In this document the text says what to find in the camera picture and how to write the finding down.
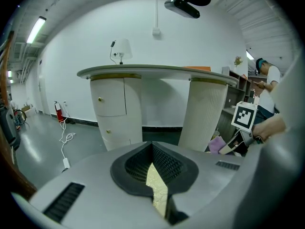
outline ceiling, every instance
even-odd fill
[[[38,56],[59,24],[92,1],[95,0],[25,0],[14,14],[14,45],[8,68],[13,71],[24,69],[25,60]],[[283,73],[287,70],[295,54],[295,34],[289,31],[291,28],[279,13],[270,8],[270,4],[265,0],[212,0],[211,5],[227,11],[238,20],[247,50],[255,59],[262,57],[278,66]],[[26,46],[27,37],[39,16],[46,17],[47,22],[35,43]],[[248,62],[249,69],[254,69],[255,63]]]

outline table lamp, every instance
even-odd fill
[[[111,54],[111,57],[113,59],[120,59],[120,64],[123,64],[122,59],[132,58],[132,49],[129,40],[127,39],[116,40],[113,50],[114,52]]]

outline wall baseboard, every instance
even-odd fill
[[[51,114],[53,118],[57,118],[57,115]],[[81,125],[90,125],[94,127],[99,127],[98,123],[95,121],[88,121],[88,120],[80,120],[80,119],[74,119],[74,118],[67,118],[66,123],[74,122]],[[151,127],[151,126],[142,126],[143,132],[181,132],[182,127]]]

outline fire extinguisher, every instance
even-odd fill
[[[55,105],[55,110],[56,110],[56,114],[57,114],[57,119],[59,122],[63,122],[61,105],[57,101],[54,101],[54,102],[55,102],[54,105]]]

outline fluorescent ceiling light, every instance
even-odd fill
[[[47,20],[46,18],[39,16],[32,31],[30,32],[27,43],[33,43],[33,41],[35,40],[35,37],[37,36],[38,32],[40,31],[40,29],[42,28],[42,26],[46,22],[46,20]]]
[[[248,59],[253,60],[254,57],[252,57],[252,55],[251,55],[250,53],[248,53],[248,51],[246,51],[246,52],[247,52],[247,57],[248,57]]]

